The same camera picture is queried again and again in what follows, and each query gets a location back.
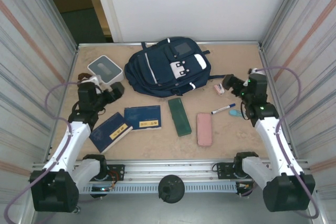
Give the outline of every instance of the navy backpack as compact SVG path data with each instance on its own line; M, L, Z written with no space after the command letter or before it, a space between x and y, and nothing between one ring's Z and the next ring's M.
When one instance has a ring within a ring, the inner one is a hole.
M195 41L174 37L133 54L125 65L125 76L133 89L154 97L182 95L206 85L211 65Z

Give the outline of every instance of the white wall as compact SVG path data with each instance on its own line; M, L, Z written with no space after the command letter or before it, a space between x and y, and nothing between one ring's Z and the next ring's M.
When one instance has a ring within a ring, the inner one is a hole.
M115 42L261 40L283 0L101 0Z

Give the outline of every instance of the pink case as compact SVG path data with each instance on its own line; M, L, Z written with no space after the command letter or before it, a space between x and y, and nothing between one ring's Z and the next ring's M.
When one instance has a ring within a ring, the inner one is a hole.
M212 123L210 113L197 114L197 143L199 146L212 145Z

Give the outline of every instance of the doorway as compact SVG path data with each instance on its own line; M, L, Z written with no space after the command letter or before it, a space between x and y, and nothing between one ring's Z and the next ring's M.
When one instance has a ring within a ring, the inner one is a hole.
M76 44L113 42L100 0L53 0Z

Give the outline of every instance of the backpack strap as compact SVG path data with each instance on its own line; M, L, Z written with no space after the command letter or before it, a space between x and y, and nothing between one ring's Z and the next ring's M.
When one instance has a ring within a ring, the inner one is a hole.
M179 89L172 89L171 92L172 92L172 94L178 95L179 97L182 96L181 91Z
M209 76L208 80L217 79L217 78L224 78L224 77L225 77L225 74L219 74L219 75L216 75L216 76Z

